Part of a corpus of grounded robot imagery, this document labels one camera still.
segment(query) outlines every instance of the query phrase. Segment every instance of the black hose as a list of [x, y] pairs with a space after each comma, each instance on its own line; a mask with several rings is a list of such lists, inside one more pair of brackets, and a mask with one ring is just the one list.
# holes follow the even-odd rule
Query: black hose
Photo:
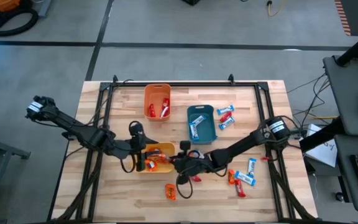
[[1, 20], [0, 20], [0, 27], [2, 27], [7, 21], [12, 19], [13, 17], [18, 16], [20, 14], [24, 14], [24, 13], [32, 14], [30, 21], [16, 29], [0, 31], [0, 37], [7, 37], [7, 36], [11, 36], [11, 35], [21, 34], [25, 31], [31, 29], [37, 23], [37, 21], [38, 21], [38, 12], [37, 11], [35, 11], [34, 9], [18, 9], [18, 10], [13, 10], [12, 12], [5, 13], [5, 15], [3, 15], [3, 18], [1, 18]]

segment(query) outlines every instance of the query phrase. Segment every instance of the wooden tabletop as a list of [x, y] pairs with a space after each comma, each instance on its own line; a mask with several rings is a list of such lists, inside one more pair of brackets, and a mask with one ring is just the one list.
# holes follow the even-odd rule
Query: wooden tabletop
[[[85, 82], [76, 119], [87, 123], [94, 114], [100, 82]], [[291, 116], [290, 104], [283, 81], [268, 81], [275, 115]], [[109, 117], [111, 131], [116, 139], [129, 139], [128, 125], [140, 121], [146, 135], [159, 142], [172, 142], [179, 152], [179, 142], [188, 139], [186, 110], [192, 105], [211, 105], [215, 109], [234, 105], [236, 122], [225, 130], [218, 128], [219, 117], [214, 112], [216, 134], [212, 145], [192, 146], [208, 152], [228, 147], [248, 136], [259, 124], [255, 90], [251, 87], [173, 87], [171, 92], [171, 117], [162, 123], [149, 122], [144, 118], [144, 87], [118, 88], [114, 94]], [[71, 142], [68, 153], [78, 149]], [[64, 164], [52, 217], [60, 216], [80, 191], [86, 149], [71, 155]], [[264, 146], [254, 147], [237, 156], [229, 168], [247, 171], [248, 159], [257, 159], [255, 186], [242, 183], [246, 198], [237, 197], [235, 187], [228, 185], [227, 177], [215, 174], [200, 174], [200, 183], [193, 183], [194, 194], [190, 199], [177, 195], [176, 201], [165, 197], [165, 184], [174, 184], [176, 171], [166, 174], [125, 173], [119, 160], [104, 156], [99, 181], [94, 222], [274, 222], [277, 221], [272, 186], [267, 163], [261, 161]], [[306, 174], [301, 151], [288, 147], [283, 153], [290, 188], [301, 204], [312, 215], [316, 208]], [[190, 193], [189, 185], [180, 186], [183, 194]], [[282, 207], [288, 217], [284, 194], [281, 192]]]

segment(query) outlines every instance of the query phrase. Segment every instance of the white paper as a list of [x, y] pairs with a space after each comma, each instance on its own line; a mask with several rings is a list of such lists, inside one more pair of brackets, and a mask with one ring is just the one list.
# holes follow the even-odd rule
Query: white paper
[[[314, 124], [310, 124], [308, 126], [308, 132], [306, 135], [310, 136], [319, 130], [321, 130], [321, 128]], [[310, 149], [306, 152], [306, 156], [320, 161], [324, 164], [327, 164], [331, 167], [335, 167], [336, 165], [336, 154], [337, 149], [335, 145], [335, 140], [333, 139], [329, 140], [328, 142], [325, 142], [324, 144], [316, 146], [314, 149]]]

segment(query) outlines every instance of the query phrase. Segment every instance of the blue bin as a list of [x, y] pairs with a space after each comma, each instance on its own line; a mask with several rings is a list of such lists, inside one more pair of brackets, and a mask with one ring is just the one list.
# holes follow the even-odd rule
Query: blue bin
[[193, 144], [211, 144], [211, 142], [217, 138], [214, 122], [214, 108], [211, 105], [196, 105], [189, 107], [187, 109], [188, 123], [193, 122], [200, 115], [206, 116], [206, 119], [197, 125], [199, 140], [192, 141], [190, 127], [188, 128], [189, 139]]

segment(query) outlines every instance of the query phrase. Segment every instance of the gray floor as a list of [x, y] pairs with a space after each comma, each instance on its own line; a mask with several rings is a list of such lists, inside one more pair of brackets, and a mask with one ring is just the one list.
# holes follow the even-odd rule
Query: gray floor
[[[48, 17], [33, 29], [0, 40], [95, 42], [108, 0], [54, 0]], [[26, 15], [15, 18], [15, 27]], [[274, 18], [264, 1], [115, 0], [104, 42], [350, 46], [333, 0], [289, 0]], [[32, 151], [28, 161], [13, 159], [0, 187], [0, 219], [8, 223], [46, 219], [67, 142], [62, 130], [24, 118], [34, 95], [55, 98], [74, 115], [93, 47], [0, 46], [0, 141]], [[287, 90], [323, 74], [324, 57], [342, 52], [219, 49], [134, 49], [102, 47], [92, 80], [285, 80]], [[307, 109], [312, 85], [289, 94], [291, 108]], [[337, 115], [328, 88], [326, 104], [312, 110]], [[314, 177], [310, 179], [314, 196]], [[318, 177], [318, 214], [324, 220], [357, 221], [351, 204], [335, 201], [335, 177]]]

